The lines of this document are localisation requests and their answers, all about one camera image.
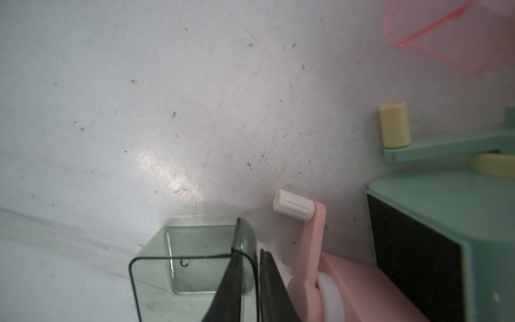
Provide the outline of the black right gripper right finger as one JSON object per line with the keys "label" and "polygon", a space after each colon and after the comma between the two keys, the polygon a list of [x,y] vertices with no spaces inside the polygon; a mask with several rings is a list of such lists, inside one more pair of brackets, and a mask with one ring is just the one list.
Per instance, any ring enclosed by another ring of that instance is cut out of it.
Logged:
{"label": "black right gripper right finger", "polygon": [[274,258],[260,250],[260,313],[262,322],[300,322]]}

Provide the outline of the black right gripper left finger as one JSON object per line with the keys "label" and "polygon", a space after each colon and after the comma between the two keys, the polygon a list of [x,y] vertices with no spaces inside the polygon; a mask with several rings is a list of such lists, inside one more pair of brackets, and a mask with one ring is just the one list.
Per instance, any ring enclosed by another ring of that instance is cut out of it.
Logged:
{"label": "black right gripper left finger", "polygon": [[239,322],[243,283],[242,256],[238,252],[233,252],[211,306],[202,322]]}

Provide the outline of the clear dark green tray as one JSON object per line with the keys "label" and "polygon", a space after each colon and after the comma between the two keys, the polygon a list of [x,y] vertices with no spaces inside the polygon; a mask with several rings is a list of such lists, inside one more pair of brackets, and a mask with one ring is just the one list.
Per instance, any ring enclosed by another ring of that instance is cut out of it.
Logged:
{"label": "clear dark green tray", "polygon": [[128,266],[138,320],[202,321],[233,252],[244,268],[240,321],[260,321],[256,236],[242,218],[161,229]]}

